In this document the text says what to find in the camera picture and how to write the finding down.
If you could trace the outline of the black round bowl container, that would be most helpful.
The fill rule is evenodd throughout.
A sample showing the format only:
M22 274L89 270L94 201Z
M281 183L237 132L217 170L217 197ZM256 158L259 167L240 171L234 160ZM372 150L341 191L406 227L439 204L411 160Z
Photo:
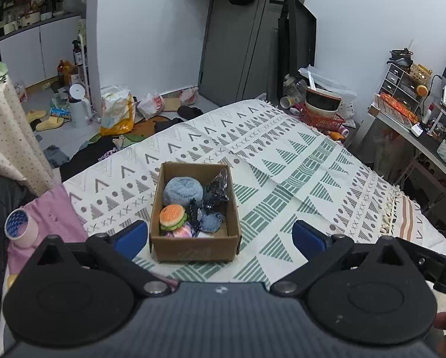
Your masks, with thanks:
M323 89L306 89L306 107L315 115L327 119L334 119L340 107L340 96Z

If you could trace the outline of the purple bed sheet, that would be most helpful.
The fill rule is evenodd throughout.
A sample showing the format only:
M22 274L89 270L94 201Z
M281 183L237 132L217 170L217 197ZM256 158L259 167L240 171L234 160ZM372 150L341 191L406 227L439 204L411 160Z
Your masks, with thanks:
M31 225L36 227L36 236L34 242L28 247L21 247L17 244L17 240L10 240L8 267L11 275L20 273L48 235L57 234L65 243L81 243L88 237L63 185L45 192L39 198L26 204L22 211L25 211L28 218L34 222Z

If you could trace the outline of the grey pink plush toy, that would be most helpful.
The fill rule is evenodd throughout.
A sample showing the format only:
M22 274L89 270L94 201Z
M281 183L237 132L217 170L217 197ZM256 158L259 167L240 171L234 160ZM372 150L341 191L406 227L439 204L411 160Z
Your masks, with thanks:
M187 208L191 201L200 207L203 202L204 189L199 180L192 177L174 177L163 189L162 203L164 206L179 204Z

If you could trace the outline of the black glittery bundle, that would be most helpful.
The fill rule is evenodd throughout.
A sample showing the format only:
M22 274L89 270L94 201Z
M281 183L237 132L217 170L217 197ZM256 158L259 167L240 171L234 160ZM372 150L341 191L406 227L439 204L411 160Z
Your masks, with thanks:
M213 212L224 212L229 201L228 194L228 171L222 169L204 187L203 209L207 214Z

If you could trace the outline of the blue knitted plush toy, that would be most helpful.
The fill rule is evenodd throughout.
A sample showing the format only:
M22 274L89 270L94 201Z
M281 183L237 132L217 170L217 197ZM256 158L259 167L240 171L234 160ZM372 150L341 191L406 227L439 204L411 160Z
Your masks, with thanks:
M224 223L224 215L220 212L204 212L199 219L199 230L208 233L216 233Z

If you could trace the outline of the white tape roll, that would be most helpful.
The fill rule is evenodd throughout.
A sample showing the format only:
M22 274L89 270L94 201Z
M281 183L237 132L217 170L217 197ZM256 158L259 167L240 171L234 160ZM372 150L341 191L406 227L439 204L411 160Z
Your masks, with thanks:
M14 245L29 248L37 240L39 227L26 210L16 209L6 218L4 232Z

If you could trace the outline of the patterned white blanket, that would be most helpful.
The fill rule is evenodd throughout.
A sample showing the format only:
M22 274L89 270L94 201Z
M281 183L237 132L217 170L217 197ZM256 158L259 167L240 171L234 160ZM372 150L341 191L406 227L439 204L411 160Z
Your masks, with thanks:
M114 234L149 220L165 162L230 168L242 241L230 263L160 263L143 249L136 263L163 276L272 283L305 262L291 238L300 219L358 243L388 234L446 255L444 236L399 188L340 144L257 99L177 124L67 180L86 232Z

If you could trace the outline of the grey drawer organizer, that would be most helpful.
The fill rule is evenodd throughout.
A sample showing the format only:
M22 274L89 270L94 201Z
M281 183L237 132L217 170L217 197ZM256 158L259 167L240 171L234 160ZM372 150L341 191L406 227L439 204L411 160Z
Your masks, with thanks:
M398 102L403 103L411 110L419 105L419 97L416 93L417 82L407 72L393 63L387 64L387 71L382 80L379 95L385 93L392 96Z

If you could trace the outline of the orange burger plush toy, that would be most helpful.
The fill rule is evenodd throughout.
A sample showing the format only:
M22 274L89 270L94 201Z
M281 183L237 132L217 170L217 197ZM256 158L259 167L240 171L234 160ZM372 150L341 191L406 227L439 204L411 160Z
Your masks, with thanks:
M187 221L187 213L180 204L169 204L159 213L160 229L166 232L173 232L180 228Z

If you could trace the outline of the white desk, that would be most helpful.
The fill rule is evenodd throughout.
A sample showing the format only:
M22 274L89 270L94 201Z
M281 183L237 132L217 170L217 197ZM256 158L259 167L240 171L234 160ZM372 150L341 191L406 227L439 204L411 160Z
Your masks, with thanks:
M368 108L368 114L403 136L405 140L409 141L419 152L427 156L446 175L446 163L436 152L436 144L430 141L430 137L426 132L423 132L420 137L416 137L409 129L383 112L375 103L372 103Z

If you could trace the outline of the yellow white snack bag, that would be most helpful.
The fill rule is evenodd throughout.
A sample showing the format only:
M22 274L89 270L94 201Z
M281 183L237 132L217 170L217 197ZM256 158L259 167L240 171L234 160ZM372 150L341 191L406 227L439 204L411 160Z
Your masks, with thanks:
M129 88L123 85L103 87L100 134L115 136L131 132L135 122L135 102Z

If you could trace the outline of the white red plastic bag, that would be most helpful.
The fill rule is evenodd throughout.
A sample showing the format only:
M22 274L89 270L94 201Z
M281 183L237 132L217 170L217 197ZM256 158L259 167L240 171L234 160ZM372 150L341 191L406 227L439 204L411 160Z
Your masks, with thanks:
M137 110L144 119L148 120L161 113L164 107L163 97L157 92L151 92L139 101Z

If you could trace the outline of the purple planet print packet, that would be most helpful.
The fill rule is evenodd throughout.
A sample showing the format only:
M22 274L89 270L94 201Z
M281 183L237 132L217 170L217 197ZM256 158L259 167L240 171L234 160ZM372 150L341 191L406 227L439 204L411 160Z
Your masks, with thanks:
M165 233L166 237L176 237L176 238L190 238L195 236L195 230L192 228L189 222L185 222L179 228L173 231L167 231Z

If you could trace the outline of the red plastic basket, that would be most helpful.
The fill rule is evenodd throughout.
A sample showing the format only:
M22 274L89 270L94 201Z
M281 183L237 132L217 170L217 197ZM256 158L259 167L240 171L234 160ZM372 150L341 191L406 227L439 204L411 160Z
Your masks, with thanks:
M333 118L317 115L311 112L305 104L301 106L300 119L309 126L330 132L337 132L345 122L345 119L337 114Z

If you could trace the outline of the yellow slippers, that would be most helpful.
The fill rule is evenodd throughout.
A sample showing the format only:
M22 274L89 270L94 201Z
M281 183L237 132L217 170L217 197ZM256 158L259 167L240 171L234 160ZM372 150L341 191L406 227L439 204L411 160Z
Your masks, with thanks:
M58 129L64 124L64 118L53 115L47 116L46 111L29 111L26 119L33 131L43 132Z

